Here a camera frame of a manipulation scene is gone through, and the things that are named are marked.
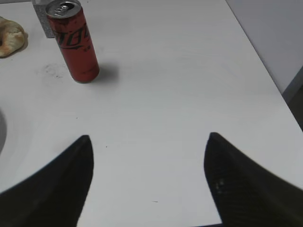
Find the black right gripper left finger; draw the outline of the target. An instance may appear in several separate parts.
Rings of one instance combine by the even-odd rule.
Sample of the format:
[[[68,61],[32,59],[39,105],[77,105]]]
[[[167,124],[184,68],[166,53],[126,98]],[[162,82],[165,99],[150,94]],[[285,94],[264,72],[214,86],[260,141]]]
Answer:
[[[82,135],[49,164],[0,194],[0,225],[77,226],[93,170],[92,143]]]

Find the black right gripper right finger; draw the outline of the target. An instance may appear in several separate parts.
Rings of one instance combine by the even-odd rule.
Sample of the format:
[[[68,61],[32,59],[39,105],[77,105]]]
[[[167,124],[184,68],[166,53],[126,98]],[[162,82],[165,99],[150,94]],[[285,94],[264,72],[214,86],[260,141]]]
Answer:
[[[220,227],[301,227],[303,191],[250,159],[217,132],[204,156]]]

